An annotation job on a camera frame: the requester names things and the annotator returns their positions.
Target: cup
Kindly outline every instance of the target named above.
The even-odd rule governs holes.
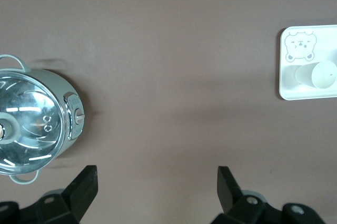
[[[295,79],[300,84],[325,89],[335,83],[337,66],[331,61],[302,65],[296,70]]]

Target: pot handle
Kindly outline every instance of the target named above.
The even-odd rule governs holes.
[[[31,180],[23,180],[21,178],[18,178],[17,175],[10,175],[9,177],[11,178],[11,180],[13,182],[16,182],[19,185],[28,185],[28,184],[34,182],[37,179],[39,174],[40,174],[40,170],[37,170],[35,177]]]
[[[21,73],[28,73],[28,72],[31,71],[31,69],[20,58],[18,58],[16,56],[13,56],[13,55],[9,55],[9,54],[0,55],[0,59],[4,58],[4,57],[10,57],[12,59],[15,59],[21,65],[22,69],[19,69],[19,68],[5,68],[5,69],[0,69],[0,70],[10,70],[10,71],[21,72]]]

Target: cooking pot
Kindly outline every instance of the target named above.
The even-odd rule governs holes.
[[[18,184],[35,181],[40,170],[81,134],[84,109],[78,93],[64,78],[48,70],[0,69],[0,174]],[[36,172],[31,180],[17,175]]]

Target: bear illustration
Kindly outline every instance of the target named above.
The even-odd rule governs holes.
[[[297,58],[305,58],[307,61],[313,60],[316,42],[317,38],[313,33],[297,32],[295,35],[289,34],[284,40],[288,52],[285,59],[288,62],[293,62]]]

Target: white tray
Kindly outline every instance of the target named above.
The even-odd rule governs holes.
[[[281,97],[286,100],[337,97],[337,82],[328,88],[317,88],[300,84],[295,79],[300,66],[322,61],[337,65],[337,25],[289,27],[283,31],[280,43]]]

